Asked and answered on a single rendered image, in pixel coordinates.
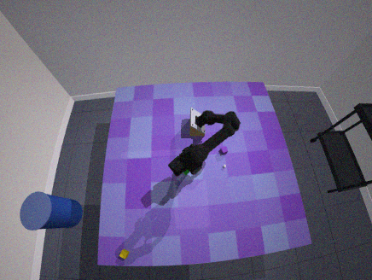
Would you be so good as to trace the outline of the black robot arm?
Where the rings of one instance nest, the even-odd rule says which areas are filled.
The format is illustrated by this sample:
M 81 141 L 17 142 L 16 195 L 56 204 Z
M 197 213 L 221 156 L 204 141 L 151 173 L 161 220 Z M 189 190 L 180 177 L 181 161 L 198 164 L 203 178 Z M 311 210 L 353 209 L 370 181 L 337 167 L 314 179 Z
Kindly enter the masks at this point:
M 189 170 L 192 175 L 198 173 L 209 153 L 226 138 L 233 136 L 241 124 L 233 111 L 222 115 L 215 114 L 212 110 L 205 110 L 200 116 L 195 116 L 195 123 L 200 128 L 205 124 L 213 125 L 215 123 L 223 124 L 223 126 L 220 131 L 207 139 L 203 144 L 191 144 L 183 149 L 182 153 L 168 164 L 168 167 L 175 174 L 178 174 L 183 168 Z

